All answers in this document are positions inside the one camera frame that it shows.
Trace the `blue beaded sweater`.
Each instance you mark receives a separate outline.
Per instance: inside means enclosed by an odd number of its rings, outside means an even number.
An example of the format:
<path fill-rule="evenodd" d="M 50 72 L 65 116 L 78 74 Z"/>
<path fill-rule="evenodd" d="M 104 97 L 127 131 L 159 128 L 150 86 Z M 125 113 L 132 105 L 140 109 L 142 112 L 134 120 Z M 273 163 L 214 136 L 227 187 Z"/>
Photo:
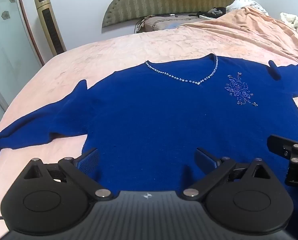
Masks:
<path fill-rule="evenodd" d="M 182 190 L 203 177 L 202 147 L 239 162 L 263 158 L 279 180 L 287 161 L 269 152 L 276 134 L 298 141 L 298 65 L 278 67 L 208 55 L 146 62 L 73 91 L 0 132 L 0 151 L 86 135 L 98 149 L 92 176 L 120 190 Z"/>

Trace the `dark clothes on pillow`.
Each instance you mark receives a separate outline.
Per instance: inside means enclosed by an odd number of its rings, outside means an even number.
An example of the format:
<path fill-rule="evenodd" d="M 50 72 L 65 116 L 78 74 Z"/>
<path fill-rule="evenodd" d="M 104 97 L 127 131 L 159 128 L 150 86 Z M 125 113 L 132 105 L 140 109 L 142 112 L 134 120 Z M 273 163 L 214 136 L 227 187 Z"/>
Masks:
<path fill-rule="evenodd" d="M 226 13 L 226 8 L 224 7 L 214 7 L 209 11 L 199 11 L 196 16 L 199 18 L 219 18 Z"/>

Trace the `peach blanket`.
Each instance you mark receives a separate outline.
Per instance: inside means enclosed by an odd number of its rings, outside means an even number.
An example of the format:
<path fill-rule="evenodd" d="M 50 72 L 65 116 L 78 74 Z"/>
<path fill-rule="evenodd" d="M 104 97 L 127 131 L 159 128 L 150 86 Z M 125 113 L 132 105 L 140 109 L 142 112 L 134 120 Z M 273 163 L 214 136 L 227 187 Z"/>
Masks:
<path fill-rule="evenodd" d="M 298 62 L 297 32 L 252 7 L 231 11 L 216 20 L 186 23 L 180 27 L 225 35 Z"/>

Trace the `cream crumpled blanket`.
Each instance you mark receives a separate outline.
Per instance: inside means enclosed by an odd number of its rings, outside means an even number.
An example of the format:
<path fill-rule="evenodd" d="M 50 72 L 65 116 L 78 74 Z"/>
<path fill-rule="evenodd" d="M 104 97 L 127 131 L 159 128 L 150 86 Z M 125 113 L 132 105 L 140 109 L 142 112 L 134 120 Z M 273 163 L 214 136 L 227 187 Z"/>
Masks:
<path fill-rule="evenodd" d="M 280 20 L 298 34 L 298 16 L 297 15 L 281 12 Z"/>

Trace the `glass wardrobe door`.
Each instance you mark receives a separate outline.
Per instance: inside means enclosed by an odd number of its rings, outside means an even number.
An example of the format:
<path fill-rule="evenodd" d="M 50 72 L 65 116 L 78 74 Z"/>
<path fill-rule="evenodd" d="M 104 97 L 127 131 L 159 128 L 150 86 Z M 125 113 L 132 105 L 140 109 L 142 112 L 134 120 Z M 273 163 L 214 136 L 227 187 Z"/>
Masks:
<path fill-rule="evenodd" d="M 0 0 L 0 115 L 41 67 L 20 0 Z"/>

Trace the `white quilt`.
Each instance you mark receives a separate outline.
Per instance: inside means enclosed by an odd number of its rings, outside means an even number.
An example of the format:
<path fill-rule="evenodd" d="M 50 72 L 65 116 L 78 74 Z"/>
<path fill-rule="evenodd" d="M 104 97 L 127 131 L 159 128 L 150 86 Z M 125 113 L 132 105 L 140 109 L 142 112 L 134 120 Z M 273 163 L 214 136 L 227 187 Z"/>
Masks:
<path fill-rule="evenodd" d="M 233 10 L 239 10 L 243 7 L 252 7 L 258 11 L 261 11 L 265 15 L 269 15 L 268 12 L 256 1 L 254 0 L 234 0 L 232 4 L 226 6 L 226 13 Z"/>

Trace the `brown striped pillow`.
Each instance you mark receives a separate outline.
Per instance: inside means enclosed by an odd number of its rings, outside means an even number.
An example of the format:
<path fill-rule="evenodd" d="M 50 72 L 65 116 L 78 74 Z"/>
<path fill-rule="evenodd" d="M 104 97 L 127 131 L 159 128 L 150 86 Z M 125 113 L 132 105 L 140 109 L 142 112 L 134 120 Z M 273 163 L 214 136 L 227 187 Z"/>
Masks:
<path fill-rule="evenodd" d="M 210 17 L 196 15 L 167 15 L 167 16 L 147 16 L 140 20 L 136 25 L 134 32 L 151 32 L 165 29 L 174 29 L 182 24 L 195 23 L 205 20 L 211 20 Z"/>

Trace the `gold tower air conditioner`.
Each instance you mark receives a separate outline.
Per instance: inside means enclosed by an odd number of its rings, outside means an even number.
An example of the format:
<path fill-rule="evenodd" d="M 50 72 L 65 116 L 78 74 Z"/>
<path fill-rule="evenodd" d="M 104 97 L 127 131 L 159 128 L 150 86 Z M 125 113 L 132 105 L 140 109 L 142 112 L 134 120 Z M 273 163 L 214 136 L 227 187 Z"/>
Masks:
<path fill-rule="evenodd" d="M 66 52 L 50 0 L 34 0 L 38 17 L 53 56 Z"/>

